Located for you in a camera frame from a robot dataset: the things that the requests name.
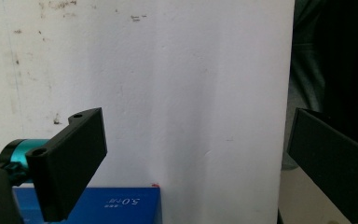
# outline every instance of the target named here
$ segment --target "wall stain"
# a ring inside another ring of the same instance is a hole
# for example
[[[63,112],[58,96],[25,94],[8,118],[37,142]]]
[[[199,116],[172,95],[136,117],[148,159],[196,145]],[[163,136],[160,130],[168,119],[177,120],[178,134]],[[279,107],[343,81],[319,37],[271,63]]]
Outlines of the wall stain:
[[[76,14],[75,13],[65,13],[62,15],[63,18],[70,18],[70,17],[75,17]]]
[[[76,6],[77,5],[77,1],[60,1],[58,3],[52,3],[51,1],[48,2],[48,6],[53,8],[53,9],[63,9],[65,7],[68,7],[70,5]]]
[[[56,117],[54,118],[53,123],[56,124],[56,125],[62,124],[60,122],[60,114],[59,113],[56,114]]]
[[[46,18],[46,14],[45,14],[45,4],[43,2],[39,2],[39,6],[40,6],[40,18]]]
[[[131,16],[132,21],[137,22],[140,21],[139,16]]]

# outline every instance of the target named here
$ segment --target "white backdrop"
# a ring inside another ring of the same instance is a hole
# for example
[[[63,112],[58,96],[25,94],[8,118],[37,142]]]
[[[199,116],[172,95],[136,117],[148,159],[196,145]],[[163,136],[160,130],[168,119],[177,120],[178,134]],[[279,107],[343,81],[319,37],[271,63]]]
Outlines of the white backdrop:
[[[0,150],[102,107],[92,186],[159,183],[165,224],[276,223],[293,9],[0,1]]]

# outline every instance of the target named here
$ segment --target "screw hole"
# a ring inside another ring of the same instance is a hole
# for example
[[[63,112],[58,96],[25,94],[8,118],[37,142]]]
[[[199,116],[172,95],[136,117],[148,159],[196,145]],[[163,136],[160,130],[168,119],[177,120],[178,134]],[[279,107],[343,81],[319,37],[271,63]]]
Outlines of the screw hole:
[[[39,148],[39,149],[33,151],[33,152],[32,152],[32,155],[33,155],[33,156],[40,156],[40,155],[42,155],[43,153],[45,153],[45,152],[47,152],[47,151],[48,151],[48,150],[45,149],[45,148]]]

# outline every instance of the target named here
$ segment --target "blue box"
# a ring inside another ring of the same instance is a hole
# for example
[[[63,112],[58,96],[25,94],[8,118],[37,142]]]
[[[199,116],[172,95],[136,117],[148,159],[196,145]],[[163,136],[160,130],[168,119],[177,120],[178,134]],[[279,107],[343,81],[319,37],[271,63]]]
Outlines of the blue box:
[[[33,188],[15,188],[25,224],[43,221]],[[86,188],[65,224],[162,224],[159,188]]]

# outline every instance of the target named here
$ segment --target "black object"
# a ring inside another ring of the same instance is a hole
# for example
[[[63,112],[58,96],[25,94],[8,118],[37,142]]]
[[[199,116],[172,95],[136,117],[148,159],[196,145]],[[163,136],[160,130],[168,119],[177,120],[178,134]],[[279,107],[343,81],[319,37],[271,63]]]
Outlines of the black object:
[[[283,224],[282,217],[281,217],[281,212],[279,211],[279,209],[278,209],[278,219],[277,219],[277,224]]]
[[[0,155],[0,223],[23,223],[11,187],[28,176],[34,181],[44,220],[67,219],[107,152],[101,108],[73,115],[61,132],[28,151],[26,176],[21,169],[11,174],[18,165],[10,161],[11,155],[21,141],[13,141]]]
[[[323,112],[358,140],[358,1],[326,1],[315,38],[326,81]]]
[[[328,117],[298,109],[289,155],[352,223],[358,223],[358,142]]]

